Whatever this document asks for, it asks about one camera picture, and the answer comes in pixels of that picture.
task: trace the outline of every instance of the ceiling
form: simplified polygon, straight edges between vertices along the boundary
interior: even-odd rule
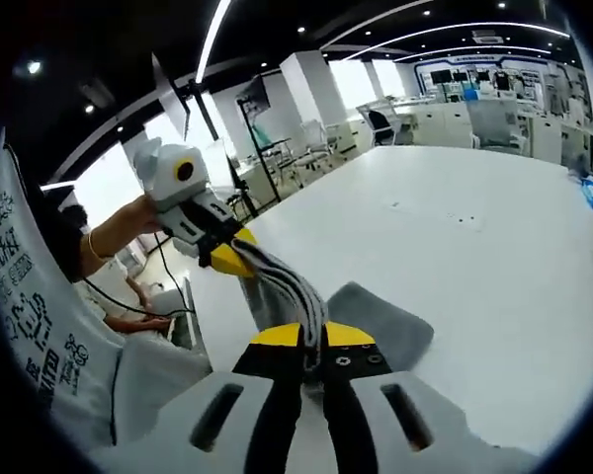
[[[35,42],[14,67],[7,105],[7,138],[20,159],[33,164],[46,182],[94,130],[136,100],[154,90],[151,52],[171,78],[194,73],[217,0],[89,0],[63,10],[44,12]],[[292,52],[321,48],[331,40],[408,0],[233,0],[219,30],[209,65],[240,58],[219,73],[208,75],[202,87],[212,92],[279,67]],[[556,12],[542,13],[542,0],[505,0],[500,9],[489,0],[433,0],[361,27],[332,46],[372,46],[402,35],[469,22],[522,22],[563,30]],[[297,32],[304,27],[305,32]],[[562,62],[579,60],[570,40],[522,28],[491,28],[509,44],[552,50]],[[448,30],[389,44],[408,53],[472,45],[472,28]],[[328,59],[351,53],[328,50]],[[360,56],[384,57],[378,50]],[[402,57],[390,53],[390,58]],[[30,75],[29,60],[42,62]],[[104,91],[105,106],[88,115],[84,85]],[[125,134],[160,112],[157,103],[124,122]],[[84,155],[75,170],[85,169],[119,140],[113,127]]]

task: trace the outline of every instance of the person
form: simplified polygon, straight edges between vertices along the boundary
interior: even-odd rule
[[[94,274],[138,235],[158,230],[156,208],[140,196],[82,233],[50,205],[32,176],[2,130],[0,328],[42,412],[87,452],[114,443],[112,393],[126,338],[71,283]],[[207,374],[195,367],[187,386]]]
[[[88,232],[88,213],[81,204],[65,207],[61,214],[64,218],[80,229]],[[82,298],[91,301],[103,311],[104,323],[113,331],[121,334],[133,334],[142,331],[164,332],[169,329],[171,320],[153,314],[153,305],[140,285],[127,274],[127,269],[114,257],[89,277],[109,296],[125,306],[142,310],[151,315],[124,308],[94,290],[86,281],[77,281],[74,286]]]

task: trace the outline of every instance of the white table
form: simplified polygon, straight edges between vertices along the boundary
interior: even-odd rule
[[[413,372],[488,442],[542,453],[593,389],[593,213],[565,168],[379,147],[249,227],[324,298],[354,280],[428,321]],[[230,370],[256,334],[239,282],[197,266],[191,282],[213,367]]]

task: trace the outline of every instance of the floor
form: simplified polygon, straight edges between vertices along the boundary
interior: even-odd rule
[[[324,174],[330,173],[343,166],[345,163],[353,160],[358,155],[359,153],[356,149],[350,150],[345,154],[336,153],[332,155],[331,159],[329,160],[329,167],[325,167],[324,170],[317,169],[314,171],[301,169],[299,170],[299,177],[302,180],[303,185],[306,187],[320,179],[322,176],[324,176]],[[289,198],[295,193],[298,193],[300,188],[298,187],[298,182],[296,180],[284,179],[282,182],[277,183],[277,190],[279,191],[281,198],[285,199]],[[264,209],[264,211],[270,209],[274,205],[275,204],[269,205]],[[243,218],[241,206],[237,208],[236,214],[238,214],[238,218],[240,220]],[[191,265],[198,264],[195,259],[184,256],[178,252],[174,248],[173,240],[168,240],[166,243],[164,243],[162,245],[162,251],[169,271],[179,284],[182,282],[182,278],[186,274],[186,269]],[[163,265],[160,252],[158,252],[158,250],[155,250],[150,254],[145,268],[135,279],[138,283],[147,287],[150,287],[155,283],[161,283],[164,290],[175,288],[174,282],[165,271],[165,266]]]

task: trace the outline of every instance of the office desk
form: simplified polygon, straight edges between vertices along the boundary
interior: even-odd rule
[[[413,371],[488,442],[542,453],[593,389],[593,212],[565,168],[378,147],[249,227],[324,298],[354,280],[428,321]],[[190,280],[212,366],[230,370],[257,332],[239,281],[197,266]],[[321,451],[311,410],[299,443]],[[299,462],[328,472],[311,464],[329,453]]]

